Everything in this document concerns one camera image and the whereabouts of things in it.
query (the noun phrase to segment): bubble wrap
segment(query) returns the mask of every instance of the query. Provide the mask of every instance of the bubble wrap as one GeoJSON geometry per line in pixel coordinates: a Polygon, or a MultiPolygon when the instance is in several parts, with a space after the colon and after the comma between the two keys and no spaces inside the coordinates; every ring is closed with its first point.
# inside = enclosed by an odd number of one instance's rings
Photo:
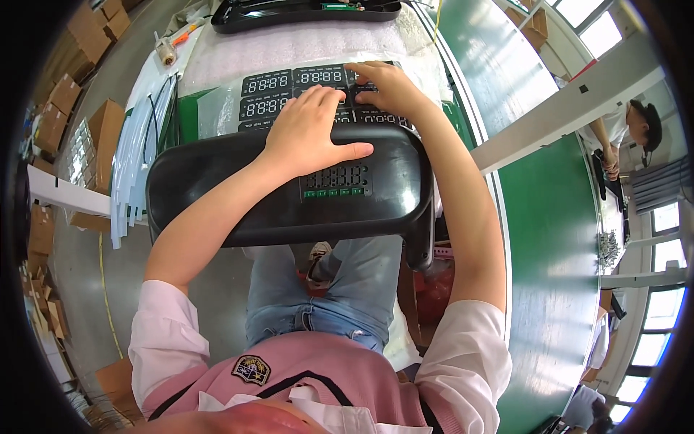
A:
{"type": "Polygon", "coordinates": [[[443,63],[414,11],[406,5],[385,23],[308,22],[221,35],[205,26],[193,50],[179,95],[212,89],[260,72],[307,62],[397,60],[434,100],[452,100],[443,63]]]}

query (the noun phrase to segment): jeans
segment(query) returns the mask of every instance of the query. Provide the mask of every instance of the jeans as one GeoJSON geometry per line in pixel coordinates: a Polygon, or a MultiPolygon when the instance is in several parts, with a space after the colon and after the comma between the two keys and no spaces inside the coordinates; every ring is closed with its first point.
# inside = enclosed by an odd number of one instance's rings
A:
{"type": "Polygon", "coordinates": [[[398,235],[338,242],[314,268],[313,277],[332,281],[324,297],[306,294],[288,245],[253,248],[247,348],[284,333],[321,331],[382,353],[393,320],[402,247],[398,235]]]}

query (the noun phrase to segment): person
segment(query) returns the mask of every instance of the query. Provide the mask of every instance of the person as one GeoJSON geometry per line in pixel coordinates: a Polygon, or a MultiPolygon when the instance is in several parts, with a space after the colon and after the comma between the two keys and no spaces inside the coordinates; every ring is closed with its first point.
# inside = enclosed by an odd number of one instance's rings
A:
{"type": "Polygon", "coordinates": [[[208,368],[208,341],[187,298],[191,280],[258,201],[289,180],[363,158],[368,143],[330,141],[342,91],[320,85],[290,99],[264,151],[179,214],[152,247],[128,355],[135,400],[149,422],[135,432],[493,433],[511,358],[502,339],[505,259],[484,179],[443,111],[397,67],[346,65],[378,92],[357,102],[408,118],[439,180],[456,276],[450,302],[416,374],[400,383],[382,355],[396,297],[402,240],[342,240],[324,252],[309,297],[289,246],[256,249],[248,348],[208,368]]]}
{"type": "Polygon", "coordinates": [[[598,391],[579,384],[563,416],[570,434],[606,434],[612,427],[609,407],[598,391]]]}
{"type": "Polygon", "coordinates": [[[632,99],[581,127],[578,133],[591,151],[602,150],[602,167],[609,180],[616,181],[619,177],[619,146],[626,134],[643,147],[644,153],[649,153],[660,145],[663,127],[653,104],[644,107],[632,99]]]}

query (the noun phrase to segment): white sleeve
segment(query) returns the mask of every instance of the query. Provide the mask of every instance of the white sleeve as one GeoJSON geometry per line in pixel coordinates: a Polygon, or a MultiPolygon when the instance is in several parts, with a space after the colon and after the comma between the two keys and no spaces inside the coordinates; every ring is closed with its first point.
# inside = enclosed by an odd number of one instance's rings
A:
{"type": "Polygon", "coordinates": [[[142,284],[128,357],[140,408],[157,386],[210,358],[208,341],[198,331],[198,310],[178,288],[162,281],[142,284]]]}
{"type": "Polygon", "coordinates": [[[504,315],[489,303],[450,304],[414,379],[441,394],[466,434],[499,427],[496,403],[511,378],[504,324],[504,315]]]}

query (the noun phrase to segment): white t-shirt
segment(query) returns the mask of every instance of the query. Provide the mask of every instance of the white t-shirt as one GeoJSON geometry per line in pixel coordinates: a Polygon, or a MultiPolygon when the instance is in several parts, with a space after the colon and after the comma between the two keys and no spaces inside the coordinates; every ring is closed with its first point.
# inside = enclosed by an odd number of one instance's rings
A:
{"type": "MultiPolygon", "coordinates": [[[[607,113],[602,117],[602,123],[605,125],[605,132],[607,133],[607,138],[610,143],[612,146],[619,149],[619,145],[622,144],[624,136],[629,133],[629,127],[627,126],[627,104],[623,103],[620,106],[616,106],[613,112],[607,113]]],[[[589,125],[579,128],[578,133],[583,138],[586,147],[590,150],[597,151],[598,149],[602,149],[600,141],[589,125]]]]}
{"type": "Polygon", "coordinates": [[[605,402],[605,397],[597,393],[595,390],[579,385],[578,390],[574,393],[568,407],[564,412],[564,421],[571,428],[583,428],[588,430],[593,424],[593,403],[596,399],[605,402]]]}

